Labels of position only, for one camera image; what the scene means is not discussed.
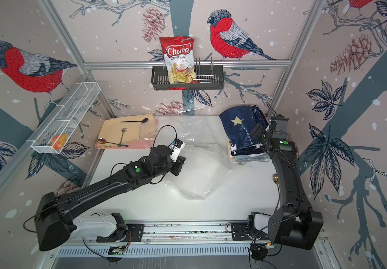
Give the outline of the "navy blue fleece blanket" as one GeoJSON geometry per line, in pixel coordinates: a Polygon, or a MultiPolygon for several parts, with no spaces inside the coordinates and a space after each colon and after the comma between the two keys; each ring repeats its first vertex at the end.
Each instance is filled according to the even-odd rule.
{"type": "Polygon", "coordinates": [[[250,133],[256,124],[268,126],[257,105],[231,107],[219,115],[224,131],[231,141],[232,155],[260,154],[265,152],[250,133]]]}

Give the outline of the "light blue bear blanket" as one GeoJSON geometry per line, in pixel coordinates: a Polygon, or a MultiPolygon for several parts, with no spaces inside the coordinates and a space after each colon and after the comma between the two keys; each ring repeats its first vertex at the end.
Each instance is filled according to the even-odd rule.
{"type": "Polygon", "coordinates": [[[269,155],[265,152],[260,154],[234,155],[234,156],[231,156],[231,158],[235,163],[246,163],[250,161],[268,162],[270,160],[269,155]]]}

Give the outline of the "clear plastic vacuum bag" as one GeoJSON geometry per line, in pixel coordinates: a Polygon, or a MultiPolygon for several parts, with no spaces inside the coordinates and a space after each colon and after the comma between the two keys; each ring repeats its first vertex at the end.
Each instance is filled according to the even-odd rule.
{"type": "Polygon", "coordinates": [[[186,161],[178,176],[169,173],[163,183],[188,200],[205,200],[228,178],[235,165],[227,153],[228,137],[218,116],[160,116],[157,143],[178,138],[185,143],[186,161]]]}

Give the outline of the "orange checkered blanket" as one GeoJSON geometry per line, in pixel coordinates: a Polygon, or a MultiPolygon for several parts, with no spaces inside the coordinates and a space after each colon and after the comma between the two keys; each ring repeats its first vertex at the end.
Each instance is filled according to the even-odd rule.
{"type": "Polygon", "coordinates": [[[235,157],[232,155],[232,145],[231,141],[227,139],[227,148],[228,148],[228,156],[232,162],[236,162],[235,157]]]}

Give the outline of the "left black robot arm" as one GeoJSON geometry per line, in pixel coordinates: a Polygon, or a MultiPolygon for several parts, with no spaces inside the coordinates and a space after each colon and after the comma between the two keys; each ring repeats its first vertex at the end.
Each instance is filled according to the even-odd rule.
{"type": "Polygon", "coordinates": [[[86,216],[84,213],[122,193],[150,184],[159,176],[178,176],[185,157],[165,145],[151,148],[148,156],[132,161],[112,176],[78,191],[57,196],[44,195],[34,216],[39,250],[55,249],[70,238],[98,236],[106,242],[119,241],[128,232],[119,213],[86,216]]]}

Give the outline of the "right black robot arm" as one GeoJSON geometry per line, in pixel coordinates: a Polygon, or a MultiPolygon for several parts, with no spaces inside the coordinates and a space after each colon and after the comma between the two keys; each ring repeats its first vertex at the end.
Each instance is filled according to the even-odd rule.
{"type": "Polygon", "coordinates": [[[267,234],[273,244],[311,250],[321,232],[322,214],[310,204],[297,171],[297,149],[272,126],[257,124],[251,135],[259,139],[276,170],[280,189],[280,207],[269,217],[268,224],[256,232],[253,242],[267,234]]]}

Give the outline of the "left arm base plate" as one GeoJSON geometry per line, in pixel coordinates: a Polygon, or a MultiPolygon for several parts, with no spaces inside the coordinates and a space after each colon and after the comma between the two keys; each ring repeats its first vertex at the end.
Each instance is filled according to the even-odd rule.
{"type": "Polygon", "coordinates": [[[99,237],[97,242],[99,243],[115,243],[115,242],[134,242],[138,243],[142,241],[144,233],[144,224],[126,224],[126,227],[118,227],[108,237],[99,237]]]}

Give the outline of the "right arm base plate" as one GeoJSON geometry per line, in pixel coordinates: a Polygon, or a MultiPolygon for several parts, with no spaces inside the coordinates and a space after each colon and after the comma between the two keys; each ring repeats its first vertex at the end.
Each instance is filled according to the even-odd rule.
{"type": "Polygon", "coordinates": [[[268,241],[269,236],[265,232],[259,232],[253,225],[247,222],[236,222],[227,224],[226,230],[230,233],[232,241],[268,241]]]}

